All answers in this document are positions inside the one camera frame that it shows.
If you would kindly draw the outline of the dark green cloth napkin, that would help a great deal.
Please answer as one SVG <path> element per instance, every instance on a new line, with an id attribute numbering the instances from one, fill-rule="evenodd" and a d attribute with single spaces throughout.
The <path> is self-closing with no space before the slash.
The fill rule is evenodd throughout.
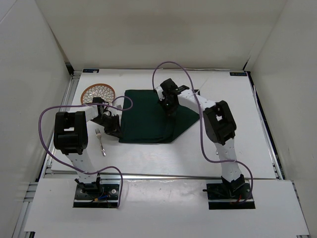
<path id="1" fill-rule="evenodd" d="M 199 120 L 199 114 L 180 106 L 167 116 L 152 90 L 126 90 L 133 107 L 122 112 L 120 143 L 170 143 Z"/>

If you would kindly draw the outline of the orange patterned plate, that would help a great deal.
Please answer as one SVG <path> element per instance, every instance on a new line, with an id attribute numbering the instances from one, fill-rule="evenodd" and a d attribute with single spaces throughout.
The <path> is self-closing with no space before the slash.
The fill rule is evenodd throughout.
<path id="1" fill-rule="evenodd" d="M 102 98 L 104 101 L 111 103 L 115 99 L 115 90 L 108 84 L 93 84 L 82 92 L 81 104 L 91 103 L 94 97 Z"/>

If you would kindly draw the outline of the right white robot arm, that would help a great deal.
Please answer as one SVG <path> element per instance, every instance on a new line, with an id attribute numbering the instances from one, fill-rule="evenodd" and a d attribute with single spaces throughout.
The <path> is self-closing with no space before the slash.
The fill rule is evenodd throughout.
<path id="1" fill-rule="evenodd" d="M 218 152 L 218 160 L 212 162 L 221 164 L 222 192 L 228 198 L 236 197 L 245 184 L 245 179 L 237 162 L 234 143 L 237 126 L 228 104 L 201 97 L 188 86 L 177 86 L 170 78 L 156 87 L 154 92 L 167 115 L 173 114 L 180 106 L 199 114 L 201 147 L 205 130 Z"/>

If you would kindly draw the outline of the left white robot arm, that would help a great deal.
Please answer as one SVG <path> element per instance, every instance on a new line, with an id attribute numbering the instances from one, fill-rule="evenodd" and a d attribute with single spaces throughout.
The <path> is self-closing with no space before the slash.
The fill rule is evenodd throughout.
<path id="1" fill-rule="evenodd" d="M 92 106 L 83 106 L 77 111 L 58 112 L 55 115 L 53 142 L 71 162 L 77 171 L 75 181 L 80 189 L 92 198 L 103 195 L 104 186 L 100 183 L 99 174 L 92 174 L 95 168 L 87 152 L 87 122 L 92 121 L 104 128 L 107 135 L 122 137 L 119 115 L 113 115 L 108 109 L 109 102 L 94 97 Z"/>

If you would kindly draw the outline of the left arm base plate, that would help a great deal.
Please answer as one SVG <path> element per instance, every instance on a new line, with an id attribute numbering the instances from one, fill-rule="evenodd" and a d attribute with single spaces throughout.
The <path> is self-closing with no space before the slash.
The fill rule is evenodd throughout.
<path id="1" fill-rule="evenodd" d="M 119 183 L 102 183 L 97 177 L 96 182 L 82 183 L 76 181 L 73 208 L 118 208 L 122 187 Z"/>

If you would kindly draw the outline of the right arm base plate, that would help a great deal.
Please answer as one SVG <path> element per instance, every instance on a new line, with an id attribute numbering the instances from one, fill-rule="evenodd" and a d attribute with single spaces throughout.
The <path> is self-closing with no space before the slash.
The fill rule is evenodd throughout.
<path id="1" fill-rule="evenodd" d="M 223 183 L 207 183 L 203 192 L 207 194 L 210 210 L 255 209 L 249 183 L 230 193 Z"/>

